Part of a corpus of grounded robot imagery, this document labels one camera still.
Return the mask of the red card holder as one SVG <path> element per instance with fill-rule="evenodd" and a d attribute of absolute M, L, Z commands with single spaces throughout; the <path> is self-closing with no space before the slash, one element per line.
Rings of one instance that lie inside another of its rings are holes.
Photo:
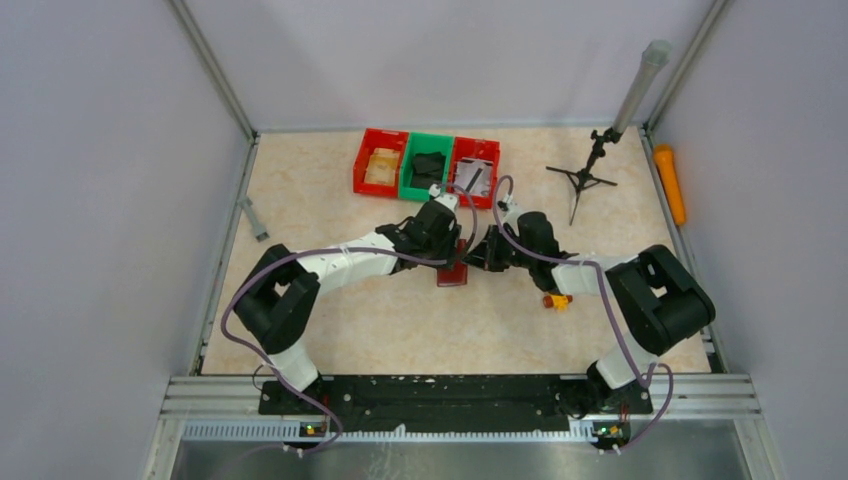
<path fill-rule="evenodd" d="M 447 266 L 438 269 L 436 274 L 436 286 L 439 288 L 459 287 L 467 284 L 468 266 L 462 269 L 449 269 Z"/>

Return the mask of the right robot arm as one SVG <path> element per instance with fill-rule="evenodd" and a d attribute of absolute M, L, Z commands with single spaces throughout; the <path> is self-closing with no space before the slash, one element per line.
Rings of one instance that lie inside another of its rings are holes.
<path fill-rule="evenodd" d="M 544 213 L 505 202 L 495 212 L 465 264 L 489 272 L 523 268 L 545 294 L 599 296 L 608 315 L 616 344 L 573 393 L 580 414 L 614 411 L 633 387 L 647 385 L 661 356 L 716 318 L 710 297 L 664 245 L 624 257 L 569 253 Z"/>

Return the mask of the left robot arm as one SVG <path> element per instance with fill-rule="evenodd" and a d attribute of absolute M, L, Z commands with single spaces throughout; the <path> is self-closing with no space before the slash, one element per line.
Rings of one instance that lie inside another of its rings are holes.
<path fill-rule="evenodd" d="M 437 193 L 398 224 L 385 224 L 346 243 L 293 252 L 268 248 L 237 290 L 229 312 L 253 335 L 265 361 L 286 382 L 283 401 L 297 413 L 319 404 L 319 372 L 302 336 L 322 296 L 378 276 L 425 266 L 447 269 L 457 260 L 459 198 Z"/>

